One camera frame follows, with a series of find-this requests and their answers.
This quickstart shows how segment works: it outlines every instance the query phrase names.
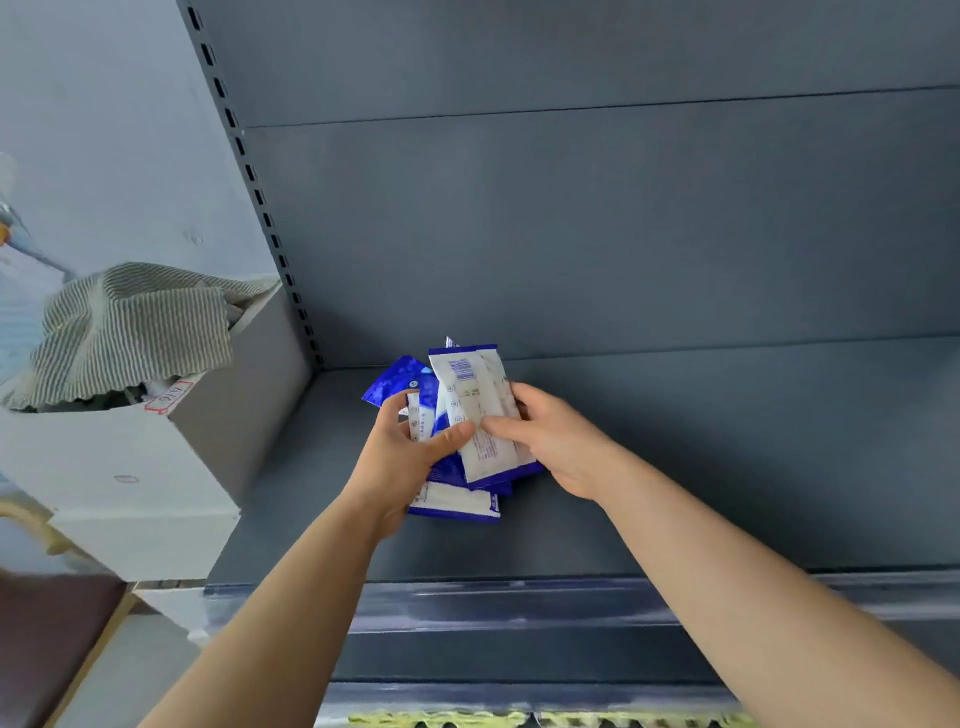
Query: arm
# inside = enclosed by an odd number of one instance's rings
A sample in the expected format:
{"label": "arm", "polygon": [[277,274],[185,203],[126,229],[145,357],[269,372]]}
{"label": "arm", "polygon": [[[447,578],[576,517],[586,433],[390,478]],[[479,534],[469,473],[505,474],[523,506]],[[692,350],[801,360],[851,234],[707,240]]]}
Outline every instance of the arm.
{"label": "arm", "polygon": [[473,434],[426,443],[397,424],[406,393],[383,403],[343,493],[306,529],[141,728],[312,726],[373,550],[400,525],[431,464]]}
{"label": "arm", "polygon": [[486,418],[595,500],[710,664],[764,726],[947,726],[960,684],[870,615],[614,443],[514,384],[528,421]]}

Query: person's right hand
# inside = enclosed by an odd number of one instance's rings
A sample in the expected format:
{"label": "person's right hand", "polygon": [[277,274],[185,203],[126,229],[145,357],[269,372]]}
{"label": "person's right hand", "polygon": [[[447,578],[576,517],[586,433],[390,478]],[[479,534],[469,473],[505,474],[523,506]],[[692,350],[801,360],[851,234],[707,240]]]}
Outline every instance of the person's right hand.
{"label": "person's right hand", "polygon": [[485,417],[480,426],[526,445],[574,496],[596,500],[614,461],[635,457],[559,397],[520,382],[511,388],[526,419]]}

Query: striped cloth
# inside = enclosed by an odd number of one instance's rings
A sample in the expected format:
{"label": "striped cloth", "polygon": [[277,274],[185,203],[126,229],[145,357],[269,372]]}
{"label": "striped cloth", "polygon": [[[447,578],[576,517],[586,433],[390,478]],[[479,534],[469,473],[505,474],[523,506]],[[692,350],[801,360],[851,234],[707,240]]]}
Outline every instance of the striped cloth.
{"label": "striped cloth", "polygon": [[278,283],[276,276],[229,280],[153,263],[71,281],[47,303],[43,342],[4,404],[88,400],[229,366],[226,303],[243,304]]}

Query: blue barcode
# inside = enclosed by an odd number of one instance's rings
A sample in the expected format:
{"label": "blue barcode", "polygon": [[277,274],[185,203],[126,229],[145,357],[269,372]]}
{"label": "blue barcode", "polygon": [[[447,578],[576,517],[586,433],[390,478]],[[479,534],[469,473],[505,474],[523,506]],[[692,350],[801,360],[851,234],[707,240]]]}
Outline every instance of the blue barcode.
{"label": "blue barcode", "polygon": [[477,378],[476,374],[473,373],[473,367],[470,366],[469,359],[451,360],[450,369],[453,370],[453,374],[455,374],[460,380]]}

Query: person's left arm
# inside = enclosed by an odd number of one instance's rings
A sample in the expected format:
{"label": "person's left arm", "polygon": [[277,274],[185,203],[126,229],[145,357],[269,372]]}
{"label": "person's left arm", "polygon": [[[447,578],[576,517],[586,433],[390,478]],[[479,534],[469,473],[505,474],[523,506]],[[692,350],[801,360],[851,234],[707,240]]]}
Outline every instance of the person's left arm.
{"label": "person's left arm", "polygon": [[380,408],[343,492],[313,521],[141,728],[312,726],[376,545],[393,534],[430,466],[462,447],[469,422],[425,443]]}

